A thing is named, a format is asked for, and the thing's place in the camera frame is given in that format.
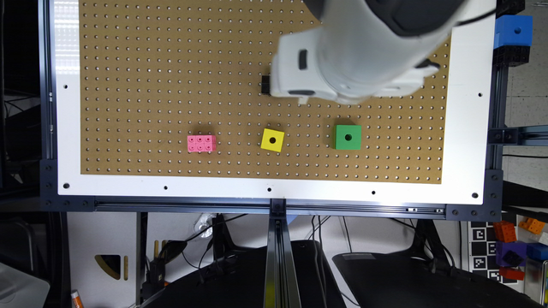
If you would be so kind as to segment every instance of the white frame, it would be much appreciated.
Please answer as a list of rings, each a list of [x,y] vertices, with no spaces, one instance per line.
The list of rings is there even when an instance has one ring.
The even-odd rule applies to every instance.
[[[482,204],[491,93],[494,15],[452,33],[442,184],[370,181],[207,178],[80,173],[80,58],[78,2],[53,0],[60,195],[293,198],[383,204]],[[492,10],[474,0],[466,18]],[[63,188],[69,183],[70,188]]]

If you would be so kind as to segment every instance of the green block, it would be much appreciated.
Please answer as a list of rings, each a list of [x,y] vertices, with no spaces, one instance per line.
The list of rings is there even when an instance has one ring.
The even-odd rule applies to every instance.
[[[361,125],[335,125],[335,150],[359,150]]]

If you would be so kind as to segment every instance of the red block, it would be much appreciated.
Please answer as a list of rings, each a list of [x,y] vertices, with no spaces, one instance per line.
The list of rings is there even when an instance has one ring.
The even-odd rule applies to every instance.
[[[191,135],[187,136],[187,149],[189,152],[193,151],[215,151],[216,138],[211,135]]]
[[[497,240],[500,240],[504,243],[517,241],[517,237],[515,236],[515,227],[513,223],[506,221],[494,222],[493,227],[495,228],[495,235],[497,236]]]
[[[507,279],[523,280],[525,278],[525,273],[519,269],[502,267],[498,270],[498,274]]]

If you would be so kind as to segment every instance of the pink block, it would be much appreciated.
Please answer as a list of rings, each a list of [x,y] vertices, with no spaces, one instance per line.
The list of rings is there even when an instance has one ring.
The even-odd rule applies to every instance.
[[[187,136],[187,148],[189,152],[194,151],[215,151],[216,138],[210,135],[191,135]]]

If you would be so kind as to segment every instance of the metal bracket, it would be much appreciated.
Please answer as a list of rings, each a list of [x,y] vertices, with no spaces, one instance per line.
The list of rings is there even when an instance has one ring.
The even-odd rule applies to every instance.
[[[264,308],[282,307],[300,308],[301,298],[289,238],[285,199],[271,199]]]
[[[548,125],[494,128],[487,134],[490,145],[548,145]]]
[[[450,221],[500,222],[503,207],[503,171],[485,171],[482,205],[447,204],[445,219]]]
[[[57,193],[57,160],[40,161],[40,209],[45,211],[94,211],[93,196],[60,196]]]

